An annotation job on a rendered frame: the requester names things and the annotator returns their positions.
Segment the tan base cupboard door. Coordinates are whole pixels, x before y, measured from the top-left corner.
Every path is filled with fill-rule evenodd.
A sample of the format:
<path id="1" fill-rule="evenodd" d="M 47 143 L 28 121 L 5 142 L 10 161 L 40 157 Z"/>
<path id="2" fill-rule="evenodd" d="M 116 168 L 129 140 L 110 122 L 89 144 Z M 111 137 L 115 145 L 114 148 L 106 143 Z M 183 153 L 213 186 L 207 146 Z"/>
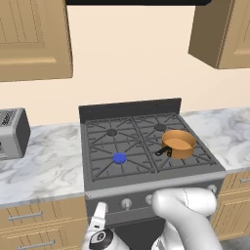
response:
<path id="1" fill-rule="evenodd" d="M 250 234 L 250 189 L 220 194 L 211 225 L 220 240 Z"/>

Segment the black range hood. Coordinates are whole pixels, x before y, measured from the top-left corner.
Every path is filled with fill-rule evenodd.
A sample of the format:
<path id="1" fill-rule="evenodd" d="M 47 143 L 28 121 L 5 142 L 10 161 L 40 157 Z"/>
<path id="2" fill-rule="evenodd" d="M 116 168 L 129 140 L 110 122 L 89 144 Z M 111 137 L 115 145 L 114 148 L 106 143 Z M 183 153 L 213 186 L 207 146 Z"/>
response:
<path id="1" fill-rule="evenodd" d="M 67 5 L 90 6 L 205 6 L 212 0 L 65 0 Z"/>

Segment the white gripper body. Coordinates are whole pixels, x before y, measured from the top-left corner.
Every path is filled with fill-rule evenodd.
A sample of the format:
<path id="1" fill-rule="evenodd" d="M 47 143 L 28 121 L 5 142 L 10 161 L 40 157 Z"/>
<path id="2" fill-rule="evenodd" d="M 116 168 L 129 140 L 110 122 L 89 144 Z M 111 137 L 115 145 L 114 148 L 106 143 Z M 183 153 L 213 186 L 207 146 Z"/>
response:
<path id="1" fill-rule="evenodd" d="M 93 216 L 94 224 L 104 225 L 106 213 L 107 213 L 107 204 L 105 202 L 99 202 Z"/>

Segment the blue burner flame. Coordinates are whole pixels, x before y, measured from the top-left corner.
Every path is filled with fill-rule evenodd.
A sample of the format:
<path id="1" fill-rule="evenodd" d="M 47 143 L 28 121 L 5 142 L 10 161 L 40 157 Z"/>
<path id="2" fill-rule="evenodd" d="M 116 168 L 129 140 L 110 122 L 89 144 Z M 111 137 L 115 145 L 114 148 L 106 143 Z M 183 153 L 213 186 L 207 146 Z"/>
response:
<path id="1" fill-rule="evenodd" d="M 115 164 L 122 164 L 126 161 L 126 155 L 122 152 L 116 152 L 113 154 L 112 160 Z"/>

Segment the tan wall cupboard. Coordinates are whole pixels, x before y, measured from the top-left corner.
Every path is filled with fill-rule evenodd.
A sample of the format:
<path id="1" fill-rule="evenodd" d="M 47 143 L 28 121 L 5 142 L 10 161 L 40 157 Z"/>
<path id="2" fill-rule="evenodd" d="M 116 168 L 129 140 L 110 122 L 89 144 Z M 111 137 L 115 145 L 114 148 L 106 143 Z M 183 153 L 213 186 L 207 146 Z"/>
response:
<path id="1" fill-rule="evenodd" d="M 217 69 L 250 68 L 250 0 L 197 6 L 188 53 Z"/>

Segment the dark grey gas stove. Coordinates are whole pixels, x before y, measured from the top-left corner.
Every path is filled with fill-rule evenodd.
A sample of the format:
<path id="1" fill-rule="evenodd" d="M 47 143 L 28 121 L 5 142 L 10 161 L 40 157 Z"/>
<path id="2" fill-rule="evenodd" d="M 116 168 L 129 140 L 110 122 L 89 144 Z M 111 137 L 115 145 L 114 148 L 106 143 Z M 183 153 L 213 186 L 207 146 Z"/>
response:
<path id="1" fill-rule="evenodd" d="M 113 229 L 132 250 L 150 250 L 165 221 L 153 213 L 146 196 L 165 188 L 217 187 L 226 170 L 180 115 L 180 99 L 81 105 L 79 110 L 84 192 L 89 222 L 99 202 L 107 204 L 105 228 Z M 196 139 L 189 158 L 156 156 L 169 130 Z M 115 164 L 116 152 L 126 161 Z M 121 206 L 132 200 L 129 210 Z"/>

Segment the tan drawer front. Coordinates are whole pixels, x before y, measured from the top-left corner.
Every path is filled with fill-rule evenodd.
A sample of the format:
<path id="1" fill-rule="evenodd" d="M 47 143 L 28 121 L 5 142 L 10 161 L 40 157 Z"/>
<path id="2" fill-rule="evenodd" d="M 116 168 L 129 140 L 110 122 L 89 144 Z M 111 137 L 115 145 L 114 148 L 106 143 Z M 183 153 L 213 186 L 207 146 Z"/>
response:
<path id="1" fill-rule="evenodd" d="M 43 211 L 43 215 L 41 217 L 8 221 L 9 216 L 38 213 L 39 211 Z M 50 226 L 51 224 L 77 219 L 87 220 L 86 203 L 84 196 L 1 208 L 0 233 L 12 229 L 45 227 Z"/>
<path id="2" fill-rule="evenodd" d="M 28 250 L 81 250 L 87 227 L 86 219 L 77 219 L 45 227 L 8 230 L 0 233 L 0 250 L 17 250 L 19 246 L 49 242 L 53 239 L 56 240 L 53 245 Z"/>
<path id="3" fill-rule="evenodd" d="M 228 194 L 250 189 L 250 183 L 241 183 L 240 179 L 250 179 L 250 170 L 226 174 L 220 190 L 220 194 Z"/>

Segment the grey toaster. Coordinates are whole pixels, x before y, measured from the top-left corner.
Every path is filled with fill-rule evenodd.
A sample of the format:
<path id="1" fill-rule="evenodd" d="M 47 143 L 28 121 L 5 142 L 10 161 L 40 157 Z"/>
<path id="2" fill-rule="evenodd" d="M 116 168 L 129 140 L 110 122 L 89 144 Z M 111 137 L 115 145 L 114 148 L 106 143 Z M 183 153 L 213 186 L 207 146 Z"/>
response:
<path id="1" fill-rule="evenodd" d="M 0 161 L 24 157 L 29 138 L 25 109 L 0 109 Z"/>

